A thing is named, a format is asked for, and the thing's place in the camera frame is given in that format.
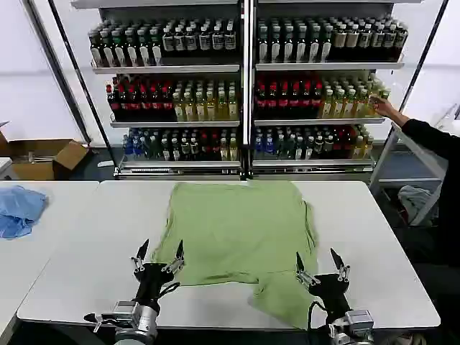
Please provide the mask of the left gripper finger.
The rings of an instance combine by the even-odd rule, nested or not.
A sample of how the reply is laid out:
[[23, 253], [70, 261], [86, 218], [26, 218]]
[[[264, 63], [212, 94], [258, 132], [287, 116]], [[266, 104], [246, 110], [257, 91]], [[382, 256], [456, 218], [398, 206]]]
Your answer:
[[131, 257], [131, 260], [134, 263], [134, 274], [143, 272], [145, 269], [144, 258], [147, 254], [149, 242], [149, 239], [146, 239], [143, 245], [138, 249], [137, 254], [134, 257]]
[[180, 270], [182, 270], [184, 265], [185, 265], [184, 248], [183, 248], [183, 240], [181, 239], [174, 259], [172, 260], [172, 262], [166, 264], [162, 268], [162, 271], [168, 274], [176, 274]]

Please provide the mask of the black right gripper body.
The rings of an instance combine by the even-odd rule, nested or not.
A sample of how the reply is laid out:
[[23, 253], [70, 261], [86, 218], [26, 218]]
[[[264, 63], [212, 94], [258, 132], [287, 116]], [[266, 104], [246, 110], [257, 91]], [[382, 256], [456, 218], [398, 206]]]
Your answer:
[[345, 297], [349, 281], [337, 273], [316, 275], [315, 278], [318, 282], [310, 285], [308, 292], [322, 300], [328, 317], [344, 317], [351, 310]]

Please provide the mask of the person's hand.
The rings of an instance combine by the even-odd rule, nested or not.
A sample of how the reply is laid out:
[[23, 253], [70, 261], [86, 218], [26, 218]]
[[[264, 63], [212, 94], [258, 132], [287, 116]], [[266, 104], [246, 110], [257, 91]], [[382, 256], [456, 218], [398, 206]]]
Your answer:
[[393, 105], [386, 99], [376, 95], [369, 98], [372, 108], [381, 116], [386, 117], [396, 123], [399, 127], [403, 127], [410, 118], [396, 110]]

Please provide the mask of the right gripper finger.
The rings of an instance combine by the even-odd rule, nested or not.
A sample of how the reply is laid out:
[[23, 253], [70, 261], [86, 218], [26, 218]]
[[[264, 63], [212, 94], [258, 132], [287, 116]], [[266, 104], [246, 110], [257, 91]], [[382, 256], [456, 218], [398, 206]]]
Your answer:
[[330, 251], [336, 269], [339, 271], [338, 281], [349, 282], [350, 266], [344, 263], [342, 257], [333, 248], [330, 248]]
[[319, 285], [321, 282], [319, 279], [310, 275], [304, 267], [303, 261], [300, 257], [299, 252], [296, 252], [296, 271], [295, 276], [298, 281], [304, 286], [314, 286]]

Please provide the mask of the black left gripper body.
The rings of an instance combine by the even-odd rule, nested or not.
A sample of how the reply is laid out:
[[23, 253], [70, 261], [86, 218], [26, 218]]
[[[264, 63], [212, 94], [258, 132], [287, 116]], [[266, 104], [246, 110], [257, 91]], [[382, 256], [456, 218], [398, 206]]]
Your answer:
[[166, 266], [165, 263], [147, 263], [143, 271], [134, 271], [134, 276], [139, 282], [135, 302], [152, 306], [160, 299], [162, 286], [173, 280], [173, 274], [164, 269]]

